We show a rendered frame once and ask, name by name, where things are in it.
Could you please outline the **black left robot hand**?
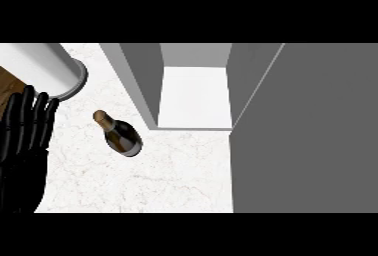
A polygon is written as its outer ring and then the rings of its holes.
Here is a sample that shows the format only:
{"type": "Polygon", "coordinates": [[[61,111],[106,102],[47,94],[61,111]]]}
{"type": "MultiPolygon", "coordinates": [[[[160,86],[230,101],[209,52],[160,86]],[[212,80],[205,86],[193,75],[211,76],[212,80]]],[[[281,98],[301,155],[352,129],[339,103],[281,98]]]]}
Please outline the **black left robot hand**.
{"type": "Polygon", "coordinates": [[[58,99],[26,85],[8,97],[0,120],[0,214],[32,214],[47,176],[48,142],[58,99]]]}

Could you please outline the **dark wine bottle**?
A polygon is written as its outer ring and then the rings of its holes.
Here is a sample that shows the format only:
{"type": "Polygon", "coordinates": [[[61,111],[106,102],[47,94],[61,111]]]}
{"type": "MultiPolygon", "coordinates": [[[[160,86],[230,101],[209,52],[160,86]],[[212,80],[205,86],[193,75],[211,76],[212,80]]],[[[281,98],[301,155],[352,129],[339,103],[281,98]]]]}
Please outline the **dark wine bottle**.
{"type": "Polygon", "coordinates": [[[132,126],[126,122],[115,120],[103,110],[92,113],[92,119],[103,129],[109,147],[122,156],[135,156],[141,150],[143,142],[132,126]]]}

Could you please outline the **white cylindrical appliance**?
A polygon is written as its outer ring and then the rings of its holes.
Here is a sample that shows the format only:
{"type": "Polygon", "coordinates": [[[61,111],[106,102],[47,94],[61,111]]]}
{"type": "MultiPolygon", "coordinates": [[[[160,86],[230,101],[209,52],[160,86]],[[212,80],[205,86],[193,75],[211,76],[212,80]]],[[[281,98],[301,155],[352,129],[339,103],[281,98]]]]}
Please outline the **white cylindrical appliance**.
{"type": "Polygon", "coordinates": [[[0,66],[35,93],[67,100],[86,82],[88,71],[58,43],[0,43],[0,66]]]}

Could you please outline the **grey cabinet door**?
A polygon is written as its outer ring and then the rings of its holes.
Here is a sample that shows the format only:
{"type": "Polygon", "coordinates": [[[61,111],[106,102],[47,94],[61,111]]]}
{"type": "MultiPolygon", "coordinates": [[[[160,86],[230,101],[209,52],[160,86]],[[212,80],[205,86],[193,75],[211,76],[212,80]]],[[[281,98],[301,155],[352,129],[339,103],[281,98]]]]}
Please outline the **grey cabinet door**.
{"type": "Polygon", "coordinates": [[[378,44],[287,44],[230,133],[233,210],[378,212],[378,44]]]}

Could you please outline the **grey open cabinet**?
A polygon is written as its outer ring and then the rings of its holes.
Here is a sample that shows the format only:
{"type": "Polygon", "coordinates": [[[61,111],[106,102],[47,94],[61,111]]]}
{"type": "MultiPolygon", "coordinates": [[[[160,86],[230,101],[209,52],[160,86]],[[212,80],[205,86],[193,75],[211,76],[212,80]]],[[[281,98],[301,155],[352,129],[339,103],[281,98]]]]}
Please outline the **grey open cabinet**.
{"type": "Polygon", "coordinates": [[[234,128],[280,43],[103,43],[110,66],[151,130],[234,128]]]}

